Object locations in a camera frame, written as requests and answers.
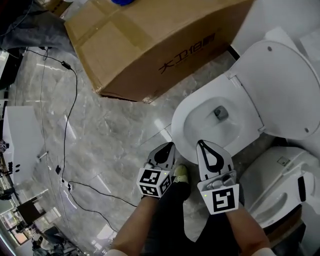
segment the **yellow sneaker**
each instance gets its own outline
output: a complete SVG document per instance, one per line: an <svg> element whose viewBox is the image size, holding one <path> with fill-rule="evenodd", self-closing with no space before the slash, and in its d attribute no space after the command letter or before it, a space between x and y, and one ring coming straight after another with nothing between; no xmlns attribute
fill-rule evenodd
<svg viewBox="0 0 320 256"><path fill-rule="evenodd" d="M185 165L178 165L174 170L173 176L175 176L173 182L185 182L189 184L188 169Z"/></svg>

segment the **marble floor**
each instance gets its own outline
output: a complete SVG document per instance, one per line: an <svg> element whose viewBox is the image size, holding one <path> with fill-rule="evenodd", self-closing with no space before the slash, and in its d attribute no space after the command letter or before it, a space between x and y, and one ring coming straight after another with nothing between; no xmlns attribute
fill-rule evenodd
<svg viewBox="0 0 320 256"><path fill-rule="evenodd" d="M45 53L38 48L32 50ZM92 91L77 58L54 49L49 51L49 56L69 63L78 76L77 101L67 128L64 179L91 185L135 205L141 198L136 186L139 168L143 167L150 151L172 140L171 120L178 104L235 62L225 52L153 103L144 104L99 97ZM48 189L41 195L40 205L51 217L41 222L42 228L55 224L87 254L104 255L115 233L99 214L84 211L74 202L67 188L60 185L61 174L55 172L57 165L63 167L64 128L75 97L75 83L73 72L60 63L28 52L9 89L8 105L33 106L39 125L43 123L43 151L49 153L46 161L34 170L34 185L27 186L31 195L39 186ZM237 154L233 158L236 169L242 173L273 139L262 135ZM192 194L183 207L186 235L196 240L209 215L196 189L197 166L181 156L176 162L185 163L193 178ZM134 210L118 199L100 195L82 185L76 184L71 193L83 208L102 213L115 230L121 228Z"/></svg>

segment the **packing tape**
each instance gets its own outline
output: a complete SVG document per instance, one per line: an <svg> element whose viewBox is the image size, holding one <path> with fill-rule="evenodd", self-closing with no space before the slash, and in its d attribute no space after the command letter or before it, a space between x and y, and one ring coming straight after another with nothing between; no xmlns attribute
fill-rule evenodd
<svg viewBox="0 0 320 256"><path fill-rule="evenodd" d="M94 90L99 93L106 85L102 84L98 77L94 74L89 64L85 59L85 55L81 49L82 45L91 37L93 37L102 27L107 23L112 23L122 35L135 47L139 48L141 52L147 51L151 46L154 45L154 40L148 35L141 27L135 24L129 17L124 15L122 11L130 6L120 7L114 3L108 2L107 0L90 0L95 7L101 11L105 17L93 25L83 36L78 40L72 32L70 25L66 24L66 29L73 47L81 60L81 63L88 75L93 82Z"/></svg>

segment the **foot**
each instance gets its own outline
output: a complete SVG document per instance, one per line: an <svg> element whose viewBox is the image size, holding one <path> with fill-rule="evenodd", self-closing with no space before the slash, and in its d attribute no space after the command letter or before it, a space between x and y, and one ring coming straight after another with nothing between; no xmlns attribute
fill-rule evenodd
<svg viewBox="0 0 320 256"><path fill-rule="evenodd" d="M173 176L175 176L173 182L185 182L189 184L188 169L185 165L178 165L174 170Z"/></svg>

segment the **toilet lid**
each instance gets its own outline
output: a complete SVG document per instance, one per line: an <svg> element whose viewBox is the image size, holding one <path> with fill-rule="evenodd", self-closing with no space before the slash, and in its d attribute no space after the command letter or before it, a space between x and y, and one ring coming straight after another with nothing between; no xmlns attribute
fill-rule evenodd
<svg viewBox="0 0 320 256"><path fill-rule="evenodd" d="M227 75L236 75L245 88L265 133L303 140L318 129L320 81L299 52L280 42L260 41L240 57Z"/></svg>

